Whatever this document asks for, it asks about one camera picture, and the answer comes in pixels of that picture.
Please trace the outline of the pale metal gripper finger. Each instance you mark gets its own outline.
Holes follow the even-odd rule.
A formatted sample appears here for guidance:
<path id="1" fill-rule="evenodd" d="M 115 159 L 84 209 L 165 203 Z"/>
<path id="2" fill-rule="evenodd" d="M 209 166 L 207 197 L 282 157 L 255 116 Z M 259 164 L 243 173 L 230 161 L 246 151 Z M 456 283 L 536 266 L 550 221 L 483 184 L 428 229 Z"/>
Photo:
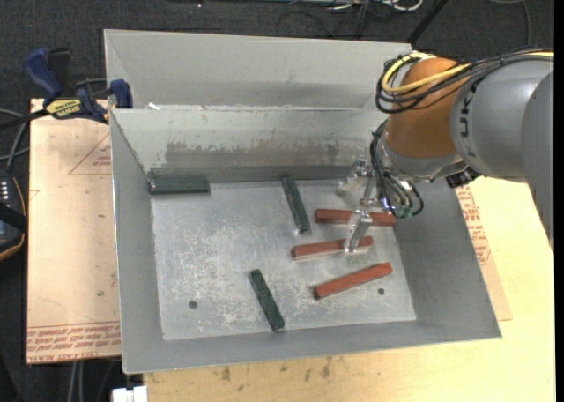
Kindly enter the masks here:
<path id="1" fill-rule="evenodd" d="M 372 226 L 372 217 L 367 210 L 356 210 L 356 220 L 350 227 L 350 232 L 345 240 L 345 253 L 354 253 L 360 245 L 360 240 Z"/>
<path id="2" fill-rule="evenodd" d="M 369 176 L 370 168 L 367 160 L 357 159 L 347 171 L 345 177 L 339 181 L 337 194 L 344 196 L 359 190 L 367 182 Z"/>

